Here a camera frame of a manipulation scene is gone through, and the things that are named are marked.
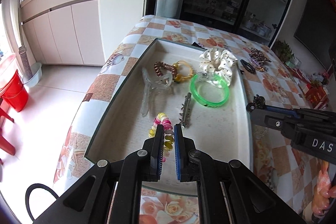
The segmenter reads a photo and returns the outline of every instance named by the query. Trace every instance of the black bracelet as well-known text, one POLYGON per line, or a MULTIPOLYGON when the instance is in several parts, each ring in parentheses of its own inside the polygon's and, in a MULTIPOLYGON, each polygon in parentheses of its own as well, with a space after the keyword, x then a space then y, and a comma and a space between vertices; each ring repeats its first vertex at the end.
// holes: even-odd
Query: black bracelet
POLYGON ((243 59, 241 59, 240 62, 241 62, 241 64, 243 65, 243 67, 244 67, 249 73, 251 73, 251 74, 253 74, 253 75, 256 74, 254 67, 253 67, 250 63, 246 62, 246 61, 243 60, 243 59))

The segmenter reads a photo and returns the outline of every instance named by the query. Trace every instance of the stool leg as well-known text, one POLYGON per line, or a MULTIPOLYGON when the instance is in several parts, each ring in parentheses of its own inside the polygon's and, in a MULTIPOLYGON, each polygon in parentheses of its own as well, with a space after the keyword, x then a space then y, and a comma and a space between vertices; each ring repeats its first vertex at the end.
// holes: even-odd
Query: stool leg
POLYGON ((12 146, 4 137, 0 136, 0 149, 8 154, 15 155, 15 147, 12 146))
POLYGON ((2 108, 0 108, 0 117, 1 117, 1 116, 4 116, 4 117, 7 118, 8 120, 14 122, 14 119, 11 118, 11 117, 7 114, 7 112, 5 112, 2 108))

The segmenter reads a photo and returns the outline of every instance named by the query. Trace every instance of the cabinet door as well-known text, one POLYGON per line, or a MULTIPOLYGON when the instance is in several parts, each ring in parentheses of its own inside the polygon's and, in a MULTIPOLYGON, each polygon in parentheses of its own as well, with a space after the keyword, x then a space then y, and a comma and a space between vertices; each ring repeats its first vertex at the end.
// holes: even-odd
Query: cabinet door
POLYGON ((40 44, 36 37, 33 21, 30 20, 27 23, 23 24, 22 28, 23 28, 23 31, 25 32, 25 36, 27 38, 31 51, 33 52, 35 60, 37 62, 45 64, 46 61, 44 59, 40 44))
POLYGON ((71 7, 84 64, 103 65, 105 60, 100 38, 98 0, 73 4, 71 7))
POLYGON ((41 47, 46 64, 61 64, 61 58, 51 32, 48 14, 43 14, 31 20, 34 24, 36 37, 41 47))
POLYGON ((83 64, 72 19, 71 6, 48 13, 52 34, 64 64, 83 64))

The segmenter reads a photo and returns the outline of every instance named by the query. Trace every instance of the green plant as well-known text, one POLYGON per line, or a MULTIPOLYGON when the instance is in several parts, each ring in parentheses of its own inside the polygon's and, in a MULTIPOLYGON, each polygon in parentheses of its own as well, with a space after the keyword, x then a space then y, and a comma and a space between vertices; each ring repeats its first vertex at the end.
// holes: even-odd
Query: green plant
POLYGON ((281 62, 286 63, 294 57, 291 47, 286 43, 286 41, 276 40, 276 55, 279 57, 281 62))

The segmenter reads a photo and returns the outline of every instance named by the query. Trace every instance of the red bucket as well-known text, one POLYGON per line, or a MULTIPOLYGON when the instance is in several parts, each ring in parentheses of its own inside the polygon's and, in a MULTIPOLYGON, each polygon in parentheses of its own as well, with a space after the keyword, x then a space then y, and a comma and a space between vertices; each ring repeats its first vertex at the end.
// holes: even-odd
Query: red bucket
POLYGON ((18 70, 16 70, 8 84, 0 90, 0 95, 16 112, 23 110, 28 101, 28 93, 21 81, 18 70))

